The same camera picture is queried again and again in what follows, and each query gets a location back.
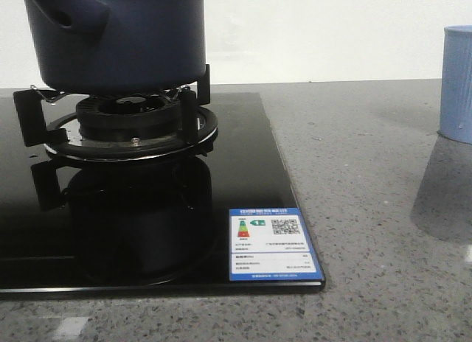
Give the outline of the black glass gas stove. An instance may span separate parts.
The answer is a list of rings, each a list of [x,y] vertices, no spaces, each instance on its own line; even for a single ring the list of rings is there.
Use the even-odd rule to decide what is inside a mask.
[[[229,280],[229,210],[298,208],[258,94],[214,94],[208,156],[80,164],[26,147],[1,97],[1,297],[315,293]]]

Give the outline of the black round gas burner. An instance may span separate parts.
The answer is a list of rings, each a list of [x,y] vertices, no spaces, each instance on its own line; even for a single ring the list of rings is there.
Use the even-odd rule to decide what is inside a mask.
[[[176,131],[181,106],[179,101],[159,95],[89,97],[76,105],[76,114],[82,136],[97,141],[126,142]]]

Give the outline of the black pot support grate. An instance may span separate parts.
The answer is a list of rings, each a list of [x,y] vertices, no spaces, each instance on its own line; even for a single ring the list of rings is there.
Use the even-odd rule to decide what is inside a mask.
[[[152,139],[132,138],[126,142],[97,141],[82,136],[76,106],[73,113],[46,123],[43,102],[53,105],[66,97],[65,92],[41,90],[31,86],[28,90],[14,92],[13,100],[23,140],[28,147],[42,144],[51,156],[74,161],[144,161],[152,158],[180,156],[185,153],[207,154],[212,151],[213,142],[218,135],[218,119],[205,107],[210,102],[208,71],[204,72],[203,77],[197,79],[196,85],[196,90],[183,84],[159,89],[156,92],[86,97],[159,95],[169,101],[180,102],[181,118],[176,131]]]

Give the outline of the dark blue cooking pot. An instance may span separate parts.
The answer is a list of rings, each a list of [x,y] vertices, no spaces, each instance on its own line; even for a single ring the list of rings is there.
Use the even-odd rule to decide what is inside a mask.
[[[204,75],[204,0],[24,3],[41,77],[53,89],[130,94]]]

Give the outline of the blue energy label sticker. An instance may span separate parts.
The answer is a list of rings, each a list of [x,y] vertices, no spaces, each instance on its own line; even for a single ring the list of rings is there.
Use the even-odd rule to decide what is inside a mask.
[[[325,277],[301,211],[230,209],[229,280],[320,285]]]

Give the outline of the light blue ribbed cup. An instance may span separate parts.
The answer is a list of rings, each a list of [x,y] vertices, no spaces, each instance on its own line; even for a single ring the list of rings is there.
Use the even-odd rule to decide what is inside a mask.
[[[444,28],[440,134],[471,143],[471,26]]]

